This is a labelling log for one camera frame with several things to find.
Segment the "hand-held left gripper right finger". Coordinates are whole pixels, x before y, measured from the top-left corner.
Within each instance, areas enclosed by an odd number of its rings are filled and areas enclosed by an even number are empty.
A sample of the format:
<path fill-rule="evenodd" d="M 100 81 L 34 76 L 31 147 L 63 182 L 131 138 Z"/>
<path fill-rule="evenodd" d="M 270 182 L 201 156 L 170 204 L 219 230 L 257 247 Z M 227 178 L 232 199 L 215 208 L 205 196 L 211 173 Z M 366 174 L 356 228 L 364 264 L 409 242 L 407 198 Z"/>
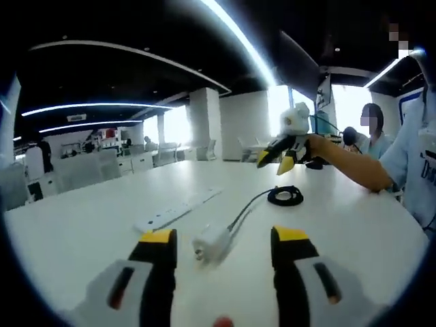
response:
<path fill-rule="evenodd" d="M 273 226 L 270 249 L 280 326 L 372 326 L 386 310 L 303 230 Z"/>

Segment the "person's right hand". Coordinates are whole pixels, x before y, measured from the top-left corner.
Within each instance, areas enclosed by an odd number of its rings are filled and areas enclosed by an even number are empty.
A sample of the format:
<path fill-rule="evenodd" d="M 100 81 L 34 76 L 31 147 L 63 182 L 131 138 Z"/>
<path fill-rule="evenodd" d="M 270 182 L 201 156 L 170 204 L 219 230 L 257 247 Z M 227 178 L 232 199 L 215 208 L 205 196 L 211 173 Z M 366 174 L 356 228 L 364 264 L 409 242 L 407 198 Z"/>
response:
<path fill-rule="evenodd" d="M 307 141 L 309 143 L 311 159 L 319 157 L 328 163 L 331 162 L 332 147 L 334 144 L 330 140 L 317 134 L 309 134 Z"/>

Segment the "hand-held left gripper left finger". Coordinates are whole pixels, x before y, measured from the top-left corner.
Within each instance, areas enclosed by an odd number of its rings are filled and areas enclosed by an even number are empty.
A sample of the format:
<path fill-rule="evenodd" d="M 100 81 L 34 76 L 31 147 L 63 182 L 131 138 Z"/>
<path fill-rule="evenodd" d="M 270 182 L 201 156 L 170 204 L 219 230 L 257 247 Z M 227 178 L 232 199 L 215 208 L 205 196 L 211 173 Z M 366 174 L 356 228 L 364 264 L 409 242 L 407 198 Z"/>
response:
<path fill-rule="evenodd" d="M 144 233 L 126 260 L 116 260 L 87 286 L 69 312 L 72 326 L 169 326 L 177 266 L 175 229 Z"/>

